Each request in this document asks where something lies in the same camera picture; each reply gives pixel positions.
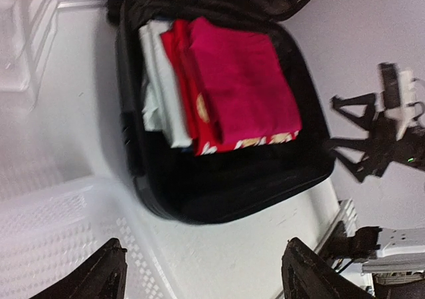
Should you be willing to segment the black ribbed hard-shell suitcase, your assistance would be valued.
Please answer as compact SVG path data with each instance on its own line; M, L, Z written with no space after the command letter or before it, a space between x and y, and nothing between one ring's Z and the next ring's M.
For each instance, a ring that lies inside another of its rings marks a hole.
M282 21L311 0L107 0L122 134L158 217L228 223L325 181L327 122Z

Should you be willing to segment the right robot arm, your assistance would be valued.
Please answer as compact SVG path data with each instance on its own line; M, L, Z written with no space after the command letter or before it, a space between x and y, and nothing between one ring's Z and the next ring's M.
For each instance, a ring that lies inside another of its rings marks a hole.
M413 115L402 122L389 116L389 111L399 108L405 116L416 103L390 105L376 109L375 94L342 99L333 97L333 109L358 127L367 131L365 139L331 138L325 147L345 168L363 182L373 175L382 177L388 166L399 163L424 170L424 127ZM391 230L381 227L363 227L353 239L352 260L377 260L403 254L424 253L424 229Z

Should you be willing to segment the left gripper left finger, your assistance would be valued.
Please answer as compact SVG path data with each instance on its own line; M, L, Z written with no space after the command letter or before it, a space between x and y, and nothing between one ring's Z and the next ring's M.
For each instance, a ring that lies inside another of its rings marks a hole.
M128 270L126 253L119 239L111 238L77 269L34 295L33 299L123 299Z

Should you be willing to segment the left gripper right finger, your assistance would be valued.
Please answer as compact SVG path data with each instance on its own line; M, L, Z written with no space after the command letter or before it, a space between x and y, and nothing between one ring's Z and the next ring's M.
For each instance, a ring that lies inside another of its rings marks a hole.
M297 237L288 241L282 257L282 284L285 298L373 297L336 273Z

